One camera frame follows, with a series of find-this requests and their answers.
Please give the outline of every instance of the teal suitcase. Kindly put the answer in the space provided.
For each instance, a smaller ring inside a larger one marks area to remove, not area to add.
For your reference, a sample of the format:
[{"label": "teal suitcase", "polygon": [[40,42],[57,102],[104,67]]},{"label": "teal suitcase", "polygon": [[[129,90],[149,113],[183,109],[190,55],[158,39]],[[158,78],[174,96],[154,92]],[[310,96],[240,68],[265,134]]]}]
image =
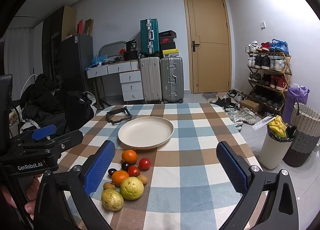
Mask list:
[{"label": "teal suitcase", "polygon": [[160,52],[158,20],[141,20],[140,29],[142,52],[146,54]]}]

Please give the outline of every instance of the orange fruit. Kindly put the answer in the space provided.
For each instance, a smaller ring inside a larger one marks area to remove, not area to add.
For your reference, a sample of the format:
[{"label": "orange fruit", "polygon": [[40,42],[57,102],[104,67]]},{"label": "orange fruit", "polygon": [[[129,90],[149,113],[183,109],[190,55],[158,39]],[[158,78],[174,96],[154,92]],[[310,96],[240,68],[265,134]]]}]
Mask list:
[{"label": "orange fruit", "polygon": [[123,161],[133,164],[138,160],[138,155],[133,150],[126,150],[122,153],[121,158]]},{"label": "orange fruit", "polygon": [[125,180],[127,177],[130,176],[126,171],[117,170],[112,174],[111,179],[116,186],[120,186],[121,182]]}]

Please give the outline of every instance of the human hand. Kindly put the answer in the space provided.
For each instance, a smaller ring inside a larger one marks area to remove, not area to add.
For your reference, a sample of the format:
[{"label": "human hand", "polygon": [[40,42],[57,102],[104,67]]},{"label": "human hand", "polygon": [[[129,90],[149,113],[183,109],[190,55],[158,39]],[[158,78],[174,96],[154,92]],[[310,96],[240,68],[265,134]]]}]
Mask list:
[{"label": "human hand", "polygon": [[[32,184],[30,185],[30,187],[27,189],[27,197],[30,200],[30,202],[28,202],[24,208],[25,210],[30,214],[30,217],[33,219],[34,216],[34,212],[35,212],[35,205],[36,205],[36,198],[37,198],[37,193],[38,193],[38,189],[40,186],[40,182],[38,180],[39,177],[41,177],[42,174],[39,175],[34,175],[33,176],[33,181]],[[17,208],[16,204],[13,201],[13,198],[9,192],[9,190],[7,189],[6,186],[0,184],[0,189],[7,201],[7,203],[9,205],[11,205],[12,207]]]}]

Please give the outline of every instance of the black trash bag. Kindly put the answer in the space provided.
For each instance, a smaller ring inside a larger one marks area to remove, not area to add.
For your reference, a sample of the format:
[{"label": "black trash bag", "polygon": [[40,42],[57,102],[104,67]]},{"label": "black trash bag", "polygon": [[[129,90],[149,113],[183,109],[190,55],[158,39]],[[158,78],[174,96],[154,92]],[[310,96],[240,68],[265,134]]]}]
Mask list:
[{"label": "black trash bag", "polygon": [[294,136],[296,134],[296,129],[297,127],[296,126],[291,126],[291,125],[288,125],[287,129],[285,130],[286,132],[286,135],[287,135],[287,138],[282,138],[282,137],[279,137],[279,136],[276,136],[273,131],[269,128],[269,126],[267,126],[267,132],[268,132],[268,135],[273,139],[273,140],[276,140],[277,142],[292,142],[293,139],[294,139]]}]

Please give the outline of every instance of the wooden door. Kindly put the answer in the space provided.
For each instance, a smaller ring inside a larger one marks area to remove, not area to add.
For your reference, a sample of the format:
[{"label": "wooden door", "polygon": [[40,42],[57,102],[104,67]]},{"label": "wooden door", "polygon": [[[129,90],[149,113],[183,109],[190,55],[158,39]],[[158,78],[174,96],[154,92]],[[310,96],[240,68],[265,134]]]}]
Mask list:
[{"label": "wooden door", "polygon": [[193,93],[226,92],[230,83],[230,50],[224,2],[187,0],[187,3],[192,44]]}]

